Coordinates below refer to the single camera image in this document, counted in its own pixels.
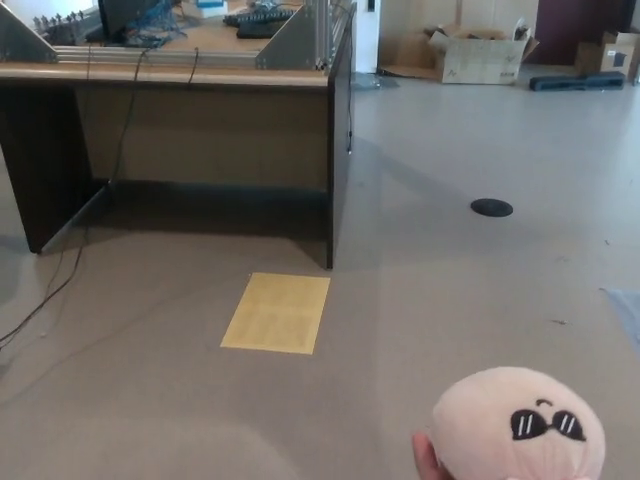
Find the person's bare hand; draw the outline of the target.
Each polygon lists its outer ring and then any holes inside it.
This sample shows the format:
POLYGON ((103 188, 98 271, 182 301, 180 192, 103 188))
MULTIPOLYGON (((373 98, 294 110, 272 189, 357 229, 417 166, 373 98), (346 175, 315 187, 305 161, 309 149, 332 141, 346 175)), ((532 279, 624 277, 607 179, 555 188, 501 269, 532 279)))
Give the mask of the person's bare hand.
POLYGON ((421 480, 441 480, 443 471, 438 463, 433 444, 426 433, 412 436, 414 463, 421 480))

